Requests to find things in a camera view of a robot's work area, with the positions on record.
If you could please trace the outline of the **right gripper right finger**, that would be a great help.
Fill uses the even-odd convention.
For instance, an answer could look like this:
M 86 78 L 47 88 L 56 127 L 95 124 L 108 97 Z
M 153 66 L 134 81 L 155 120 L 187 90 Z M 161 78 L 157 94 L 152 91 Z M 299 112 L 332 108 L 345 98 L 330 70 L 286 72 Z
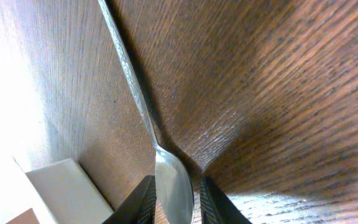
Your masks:
M 251 224 L 210 177 L 201 179 L 202 224 Z

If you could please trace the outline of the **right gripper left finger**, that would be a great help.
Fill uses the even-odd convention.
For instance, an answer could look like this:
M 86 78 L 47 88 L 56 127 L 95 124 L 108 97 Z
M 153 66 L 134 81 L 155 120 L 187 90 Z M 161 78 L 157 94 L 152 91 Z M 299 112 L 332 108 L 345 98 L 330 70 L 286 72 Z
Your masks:
M 155 176 L 146 175 L 103 224 L 154 224 L 156 201 Z

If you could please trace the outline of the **small steel teaspoon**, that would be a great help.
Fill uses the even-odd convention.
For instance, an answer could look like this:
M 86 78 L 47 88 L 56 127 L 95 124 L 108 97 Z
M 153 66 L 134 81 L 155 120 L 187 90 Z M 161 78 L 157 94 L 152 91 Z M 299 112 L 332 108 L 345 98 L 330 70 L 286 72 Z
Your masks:
M 98 3 L 130 92 L 155 149 L 155 186 L 164 215 L 169 223 L 192 223 L 195 199 L 188 171 L 176 155 L 159 144 L 145 95 L 108 4 L 106 0 L 98 0 Z

